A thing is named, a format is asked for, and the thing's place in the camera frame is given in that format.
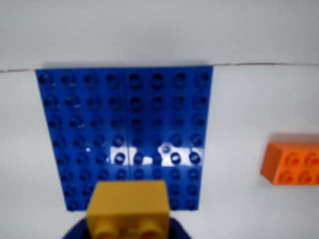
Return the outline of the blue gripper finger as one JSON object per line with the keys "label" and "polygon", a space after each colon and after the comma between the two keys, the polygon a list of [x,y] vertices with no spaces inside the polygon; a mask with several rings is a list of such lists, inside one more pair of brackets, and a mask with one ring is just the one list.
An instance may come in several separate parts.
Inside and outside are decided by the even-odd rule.
{"label": "blue gripper finger", "polygon": [[169,239],[191,239],[190,235],[179,223],[179,221],[174,218],[169,219],[168,238]]}
{"label": "blue gripper finger", "polygon": [[68,230],[62,239],[90,239],[91,235],[85,218],[78,221],[70,230]]}

